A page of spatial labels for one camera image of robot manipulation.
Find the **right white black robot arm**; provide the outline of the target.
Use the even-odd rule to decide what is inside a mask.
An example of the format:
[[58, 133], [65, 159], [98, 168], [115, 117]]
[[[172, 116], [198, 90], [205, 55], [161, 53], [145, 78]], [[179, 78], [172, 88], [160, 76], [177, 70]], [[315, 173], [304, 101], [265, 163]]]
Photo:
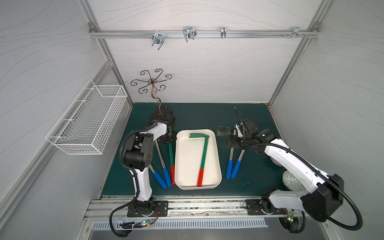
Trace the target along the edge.
[[217, 133], [228, 136], [229, 148], [264, 153], [296, 178], [287, 190], [271, 189], [262, 195], [259, 205], [266, 215], [278, 209], [294, 210], [325, 222], [346, 200], [340, 176], [313, 166], [270, 130], [259, 130], [250, 118], [233, 128], [219, 127]]

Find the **green red hoe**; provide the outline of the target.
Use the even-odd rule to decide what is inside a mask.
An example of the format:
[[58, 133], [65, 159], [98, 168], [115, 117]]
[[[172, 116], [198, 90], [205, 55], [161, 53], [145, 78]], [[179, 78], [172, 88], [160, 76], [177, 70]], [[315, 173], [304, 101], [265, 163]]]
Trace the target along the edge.
[[203, 147], [203, 153], [202, 153], [202, 160], [200, 165], [200, 171], [198, 175], [198, 181], [197, 181], [197, 187], [201, 187], [203, 185], [203, 177], [204, 177], [204, 167], [206, 162], [206, 156], [207, 156], [207, 150], [208, 150], [208, 143], [209, 143], [209, 136], [202, 134], [202, 133], [191, 133], [189, 138], [204, 138], [204, 147]]
[[175, 158], [174, 158], [174, 151], [173, 151], [173, 144], [168, 144], [168, 150], [169, 150], [169, 157], [170, 157], [170, 167], [171, 167], [171, 181], [172, 185], [175, 186]]

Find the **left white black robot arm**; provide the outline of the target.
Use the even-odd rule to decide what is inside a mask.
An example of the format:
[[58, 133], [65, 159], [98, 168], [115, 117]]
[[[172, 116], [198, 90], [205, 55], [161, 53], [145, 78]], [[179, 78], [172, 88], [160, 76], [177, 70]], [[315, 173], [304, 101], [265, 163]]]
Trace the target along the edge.
[[120, 164], [128, 169], [133, 177], [135, 197], [132, 205], [146, 216], [154, 210], [153, 190], [149, 179], [154, 144], [157, 139], [172, 139], [174, 126], [175, 124], [169, 121], [155, 121], [145, 129], [131, 131], [120, 146]]

